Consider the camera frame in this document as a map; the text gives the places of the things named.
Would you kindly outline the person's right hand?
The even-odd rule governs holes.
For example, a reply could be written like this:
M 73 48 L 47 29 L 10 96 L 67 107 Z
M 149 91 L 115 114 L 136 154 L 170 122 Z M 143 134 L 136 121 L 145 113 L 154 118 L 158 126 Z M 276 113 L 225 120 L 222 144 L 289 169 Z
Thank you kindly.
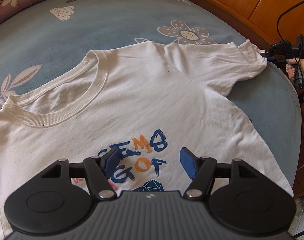
M 299 63 L 300 68 L 304 73 L 304 59 L 289 59 L 288 64 L 286 65 L 286 72 L 290 80 L 294 79 L 295 69 L 293 68 L 293 66 L 296 63 Z

